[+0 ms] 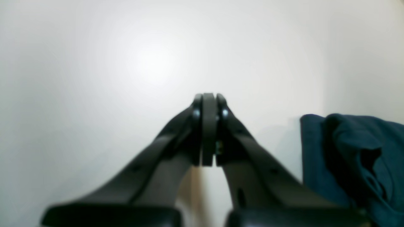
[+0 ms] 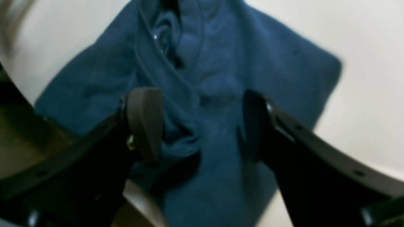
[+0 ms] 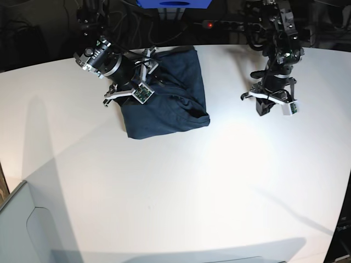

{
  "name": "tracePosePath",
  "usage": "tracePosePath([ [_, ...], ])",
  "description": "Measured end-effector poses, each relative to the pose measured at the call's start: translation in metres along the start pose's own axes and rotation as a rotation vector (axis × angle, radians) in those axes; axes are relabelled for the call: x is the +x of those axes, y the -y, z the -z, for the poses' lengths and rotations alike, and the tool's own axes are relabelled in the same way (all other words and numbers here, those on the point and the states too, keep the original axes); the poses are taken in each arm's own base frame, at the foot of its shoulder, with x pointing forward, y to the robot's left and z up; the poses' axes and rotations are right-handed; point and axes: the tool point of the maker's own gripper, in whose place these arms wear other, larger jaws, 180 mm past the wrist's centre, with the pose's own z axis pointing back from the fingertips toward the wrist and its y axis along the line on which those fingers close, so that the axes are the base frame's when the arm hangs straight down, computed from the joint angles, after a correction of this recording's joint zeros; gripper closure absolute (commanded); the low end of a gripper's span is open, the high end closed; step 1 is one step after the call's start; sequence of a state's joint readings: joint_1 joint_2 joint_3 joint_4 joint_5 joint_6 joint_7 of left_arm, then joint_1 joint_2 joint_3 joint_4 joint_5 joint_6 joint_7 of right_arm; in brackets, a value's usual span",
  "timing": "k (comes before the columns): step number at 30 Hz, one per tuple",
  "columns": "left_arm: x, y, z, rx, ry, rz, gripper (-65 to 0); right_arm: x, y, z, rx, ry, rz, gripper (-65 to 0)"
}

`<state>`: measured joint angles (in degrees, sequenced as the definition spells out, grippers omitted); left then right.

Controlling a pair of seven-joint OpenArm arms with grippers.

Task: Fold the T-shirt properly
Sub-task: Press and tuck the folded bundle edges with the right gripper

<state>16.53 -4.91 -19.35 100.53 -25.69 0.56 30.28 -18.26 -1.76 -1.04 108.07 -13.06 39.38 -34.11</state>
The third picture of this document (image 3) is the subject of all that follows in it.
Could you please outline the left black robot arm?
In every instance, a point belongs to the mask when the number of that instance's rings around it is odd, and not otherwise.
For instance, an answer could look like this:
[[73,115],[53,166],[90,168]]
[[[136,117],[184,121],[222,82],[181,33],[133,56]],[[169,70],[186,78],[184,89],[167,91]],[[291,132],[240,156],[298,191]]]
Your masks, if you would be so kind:
[[257,82],[241,99],[255,98],[260,116],[275,105],[281,106],[285,116],[294,115],[298,112],[297,81],[290,74],[304,49],[289,1],[245,1],[244,35],[250,48],[260,51],[268,61],[265,69],[251,72]]

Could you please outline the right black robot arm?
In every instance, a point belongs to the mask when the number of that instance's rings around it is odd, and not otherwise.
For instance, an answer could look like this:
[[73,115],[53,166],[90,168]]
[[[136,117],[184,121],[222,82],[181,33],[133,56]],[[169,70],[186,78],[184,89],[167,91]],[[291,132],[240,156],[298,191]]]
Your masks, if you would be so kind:
[[86,45],[74,54],[77,65],[112,84],[104,95],[104,106],[122,97],[133,97],[145,104],[155,93],[146,79],[159,66],[154,54],[156,47],[142,53],[128,50],[112,38],[109,28],[109,1],[83,1],[77,10],[77,20]]

